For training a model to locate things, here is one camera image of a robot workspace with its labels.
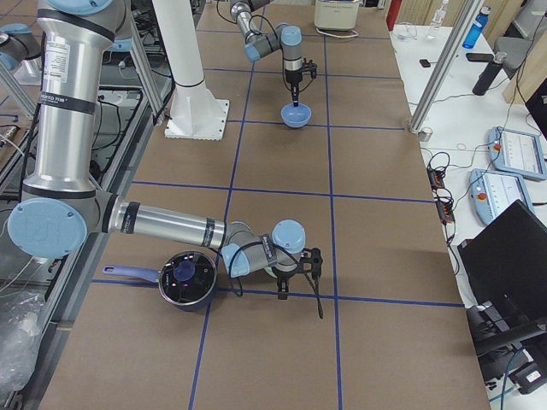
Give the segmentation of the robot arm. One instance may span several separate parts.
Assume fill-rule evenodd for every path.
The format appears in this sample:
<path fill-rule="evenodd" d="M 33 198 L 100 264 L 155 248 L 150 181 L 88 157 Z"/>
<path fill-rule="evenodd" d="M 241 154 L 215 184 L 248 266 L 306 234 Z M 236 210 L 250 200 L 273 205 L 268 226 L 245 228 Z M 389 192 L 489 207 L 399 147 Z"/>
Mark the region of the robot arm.
<path fill-rule="evenodd" d="M 258 62 L 278 50 L 282 52 L 285 82 L 292 105 L 297 107 L 305 71 L 301 30 L 298 26 L 280 23 L 271 32 L 262 32 L 253 22 L 253 13 L 268 4 L 270 1 L 230 1 L 229 14 L 244 37 L 244 52 L 250 62 Z"/>
<path fill-rule="evenodd" d="M 167 138 L 219 141 L 229 101 L 205 83 L 189 1 L 152 1 L 174 82 Z M 44 80 L 38 103 L 38 142 L 33 172 L 22 182 L 20 204 L 7 227 L 25 253 L 60 259 L 90 233 L 144 234 L 218 249 L 230 278 L 271 269 L 278 298 L 289 278 L 302 273 L 305 230 L 282 220 L 258 236 L 244 223 L 182 214 L 128 202 L 99 190 L 89 165 L 103 53 L 132 23 L 129 1 L 39 1 L 46 36 Z"/>

